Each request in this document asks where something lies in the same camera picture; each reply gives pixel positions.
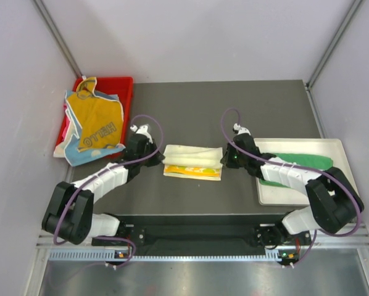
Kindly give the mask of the orange mustard towel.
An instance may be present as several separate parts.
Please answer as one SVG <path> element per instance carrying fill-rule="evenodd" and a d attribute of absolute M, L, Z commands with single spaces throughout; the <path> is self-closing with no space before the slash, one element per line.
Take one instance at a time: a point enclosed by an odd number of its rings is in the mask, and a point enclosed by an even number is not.
<path fill-rule="evenodd" d="M 79 126 L 77 149 L 80 152 L 120 147 L 122 103 L 109 96 L 98 95 L 96 86 L 96 77 L 85 78 L 65 99 L 70 115 Z"/>

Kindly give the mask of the yellow green patterned towel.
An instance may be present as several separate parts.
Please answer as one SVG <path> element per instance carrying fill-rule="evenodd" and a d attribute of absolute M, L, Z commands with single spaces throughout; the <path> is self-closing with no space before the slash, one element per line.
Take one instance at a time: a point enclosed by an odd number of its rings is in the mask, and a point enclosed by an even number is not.
<path fill-rule="evenodd" d="M 223 148 L 168 144 L 164 150 L 164 176 L 220 181 Z"/>

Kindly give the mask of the green microfiber towel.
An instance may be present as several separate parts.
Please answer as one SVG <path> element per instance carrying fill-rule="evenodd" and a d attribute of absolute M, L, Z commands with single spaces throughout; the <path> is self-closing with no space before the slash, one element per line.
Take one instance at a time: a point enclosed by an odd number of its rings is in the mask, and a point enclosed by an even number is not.
<path fill-rule="evenodd" d="M 292 154 L 292 153 L 276 153 L 277 157 L 282 161 L 295 163 L 300 166 L 316 168 L 318 170 L 328 170 L 333 166 L 333 159 L 322 155 L 314 154 Z"/>

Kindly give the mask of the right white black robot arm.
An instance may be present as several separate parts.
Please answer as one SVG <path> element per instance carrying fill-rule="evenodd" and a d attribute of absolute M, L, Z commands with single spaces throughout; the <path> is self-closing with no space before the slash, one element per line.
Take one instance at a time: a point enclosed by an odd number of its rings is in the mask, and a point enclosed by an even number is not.
<path fill-rule="evenodd" d="M 276 183 L 306 196 L 309 204 L 285 214 L 277 223 L 275 237 L 291 243 L 299 233 L 321 230 L 332 236 L 353 219 L 359 220 L 364 204 L 341 169 L 327 170 L 284 161 L 276 154 L 262 153 L 249 133 L 238 133 L 228 141 L 221 163 L 244 168 L 250 176 Z"/>

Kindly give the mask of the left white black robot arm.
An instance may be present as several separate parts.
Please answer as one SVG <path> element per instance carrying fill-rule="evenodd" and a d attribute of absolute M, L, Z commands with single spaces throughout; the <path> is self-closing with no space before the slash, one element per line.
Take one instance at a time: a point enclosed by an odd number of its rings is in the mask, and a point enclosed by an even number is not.
<path fill-rule="evenodd" d="M 42 230 L 52 234 L 58 245 L 65 242 L 78 245 L 87 238 L 98 237 L 106 237 L 116 245 L 123 243 L 127 230 L 121 226 L 122 222 L 112 214 L 94 214 L 94 204 L 132 181 L 142 167 L 154 167 L 163 159 L 151 135 L 136 132 L 117 162 L 109 162 L 85 179 L 56 185 L 41 222 Z"/>

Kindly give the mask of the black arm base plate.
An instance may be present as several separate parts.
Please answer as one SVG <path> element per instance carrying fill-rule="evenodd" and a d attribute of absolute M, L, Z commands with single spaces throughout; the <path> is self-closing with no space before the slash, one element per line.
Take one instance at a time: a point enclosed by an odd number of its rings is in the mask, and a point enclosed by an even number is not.
<path fill-rule="evenodd" d="M 265 247 L 306 246 L 309 232 L 290 235 L 280 214 L 120 215 L 118 237 L 139 255 L 244 255 Z"/>

